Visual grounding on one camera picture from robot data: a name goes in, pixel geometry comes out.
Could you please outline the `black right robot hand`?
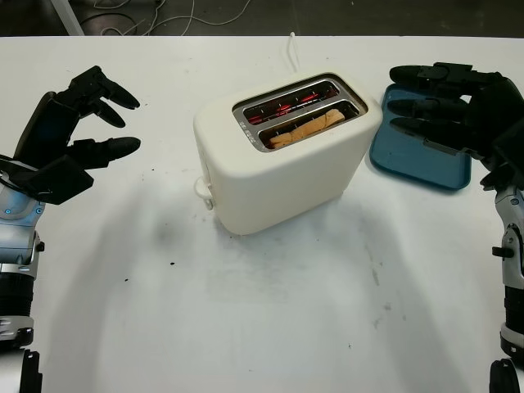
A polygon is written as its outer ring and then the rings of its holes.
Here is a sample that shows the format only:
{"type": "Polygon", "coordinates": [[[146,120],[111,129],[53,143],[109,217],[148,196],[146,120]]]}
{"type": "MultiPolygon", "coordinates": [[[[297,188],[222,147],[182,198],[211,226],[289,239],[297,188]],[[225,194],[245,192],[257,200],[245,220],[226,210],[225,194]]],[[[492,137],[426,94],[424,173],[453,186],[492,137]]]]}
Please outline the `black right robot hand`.
{"type": "Polygon", "coordinates": [[[523,96],[499,72],[436,62],[398,65],[389,76],[398,86],[424,96],[390,102],[387,107],[395,115],[391,126],[436,150],[494,160],[495,139],[523,118],[523,96]]]}

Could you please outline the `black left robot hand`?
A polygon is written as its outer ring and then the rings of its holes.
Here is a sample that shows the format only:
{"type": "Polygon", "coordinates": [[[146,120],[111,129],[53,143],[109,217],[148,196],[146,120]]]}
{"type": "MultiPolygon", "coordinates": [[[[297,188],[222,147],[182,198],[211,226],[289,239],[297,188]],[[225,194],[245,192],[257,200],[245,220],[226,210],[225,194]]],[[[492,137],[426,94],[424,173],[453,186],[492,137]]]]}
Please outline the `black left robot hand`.
{"type": "Polygon", "coordinates": [[[123,128],[124,120],[107,100],[129,110],[140,107],[137,98],[108,79],[97,65],[73,78],[66,90],[44,94],[20,136],[13,159],[40,169],[65,155],[78,122],[89,115],[123,128]]]}

